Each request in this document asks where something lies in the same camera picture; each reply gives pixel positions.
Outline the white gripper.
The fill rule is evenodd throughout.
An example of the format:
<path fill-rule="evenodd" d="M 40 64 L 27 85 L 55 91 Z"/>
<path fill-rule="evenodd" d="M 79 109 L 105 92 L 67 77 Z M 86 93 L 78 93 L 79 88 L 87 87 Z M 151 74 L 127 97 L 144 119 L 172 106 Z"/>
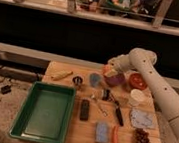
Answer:
<path fill-rule="evenodd" d="M 124 72 L 131 69 L 130 60 L 128 55 L 119 55 L 112 57 L 108 61 L 108 72 Z"/>

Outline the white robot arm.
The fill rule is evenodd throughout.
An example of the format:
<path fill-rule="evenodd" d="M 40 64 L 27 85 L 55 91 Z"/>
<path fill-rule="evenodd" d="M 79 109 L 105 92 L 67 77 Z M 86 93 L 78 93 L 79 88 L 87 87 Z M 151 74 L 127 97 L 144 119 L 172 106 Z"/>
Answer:
<path fill-rule="evenodd" d="M 111 76 L 131 69 L 138 70 L 168 120 L 174 135 L 177 137 L 177 143 L 179 143 L 179 95 L 155 70 L 156 60 L 155 52 L 133 48 L 127 54 L 110 58 L 108 63 L 112 70 L 108 71 L 107 74 Z"/>

